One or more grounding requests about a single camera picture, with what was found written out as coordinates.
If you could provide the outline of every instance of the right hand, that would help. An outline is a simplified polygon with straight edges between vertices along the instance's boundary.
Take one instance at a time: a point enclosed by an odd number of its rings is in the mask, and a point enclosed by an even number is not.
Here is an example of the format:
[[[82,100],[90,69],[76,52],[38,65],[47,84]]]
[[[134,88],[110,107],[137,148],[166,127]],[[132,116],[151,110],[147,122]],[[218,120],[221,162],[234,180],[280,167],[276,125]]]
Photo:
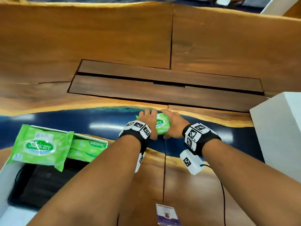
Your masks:
[[[183,129],[190,123],[177,112],[171,112],[167,109],[162,109],[161,112],[167,115],[170,120],[170,128],[163,136],[164,139],[167,140],[170,137],[177,139],[184,138],[182,135]]]

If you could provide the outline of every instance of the hand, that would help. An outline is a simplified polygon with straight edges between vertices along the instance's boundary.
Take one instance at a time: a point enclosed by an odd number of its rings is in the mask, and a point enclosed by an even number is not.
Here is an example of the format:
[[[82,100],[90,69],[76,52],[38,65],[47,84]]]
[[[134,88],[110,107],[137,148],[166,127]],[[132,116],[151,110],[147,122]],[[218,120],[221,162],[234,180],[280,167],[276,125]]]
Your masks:
[[[167,109],[162,109],[161,112],[167,115],[170,120],[170,128],[163,138],[166,140],[170,137],[178,139],[183,138],[183,129],[190,123],[177,112],[171,112]]]
[[[156,129],[157,113],[157,110],[150,111],[149,109],[146,109],[144,112],[141,111],[139,113],[139,118],[137,119],[138,121],[141,121],[150,127],[150,138],[152,140],[156,140],[158,138],[158,132]]]

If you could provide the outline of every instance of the black tray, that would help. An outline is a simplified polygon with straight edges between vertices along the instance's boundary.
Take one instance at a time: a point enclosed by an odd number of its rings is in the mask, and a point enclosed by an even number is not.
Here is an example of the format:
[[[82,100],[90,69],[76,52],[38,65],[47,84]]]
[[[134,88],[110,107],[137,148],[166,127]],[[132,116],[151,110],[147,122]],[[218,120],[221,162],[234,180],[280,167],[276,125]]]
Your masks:
[[[53,166],[25,164],[18,172],[8,203],[38,211],[88,162],[66,159],[62,172]]]

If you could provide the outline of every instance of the right arm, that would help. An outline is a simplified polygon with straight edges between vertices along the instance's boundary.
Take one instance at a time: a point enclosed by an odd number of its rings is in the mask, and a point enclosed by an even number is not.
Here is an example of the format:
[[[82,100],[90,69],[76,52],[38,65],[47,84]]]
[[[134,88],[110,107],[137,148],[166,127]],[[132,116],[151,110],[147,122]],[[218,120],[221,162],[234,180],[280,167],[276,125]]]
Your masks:
[[[188,121],[162,110],[171,127],[165,138],[183,138]],[[301,184],[265,163],[223,143],[208,141],[202,154],[233,199],[257,226],[301,225]]]

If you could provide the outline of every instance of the green oval logo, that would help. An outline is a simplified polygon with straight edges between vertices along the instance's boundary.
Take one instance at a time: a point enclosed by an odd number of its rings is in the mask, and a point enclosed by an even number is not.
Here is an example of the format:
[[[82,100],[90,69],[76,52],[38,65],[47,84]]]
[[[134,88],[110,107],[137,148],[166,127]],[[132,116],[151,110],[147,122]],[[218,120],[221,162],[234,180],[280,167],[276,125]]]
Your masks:
[[[100,148],[100,149],[107,148],[107,143],[102,143],[102,142],[97,142],[97,141],[89,141],[88,144],[91,147],[95,147],[95,148]]]
[[[96,158],[97,157],[97,155],[90,154],[90,153],[87,153],[87,152],[85,152],[85,154],[86,154],[86,156],[89,156],[91,158]]]
[[[29,140],[25,144],[25,150],[33,155],[43,156],[55,152],[56,147],[49,141]]]
[[[156,128],[161,127],[162,125],[164,125],[164,121],[161,119],[157,119],[157,123],[156,123]]]

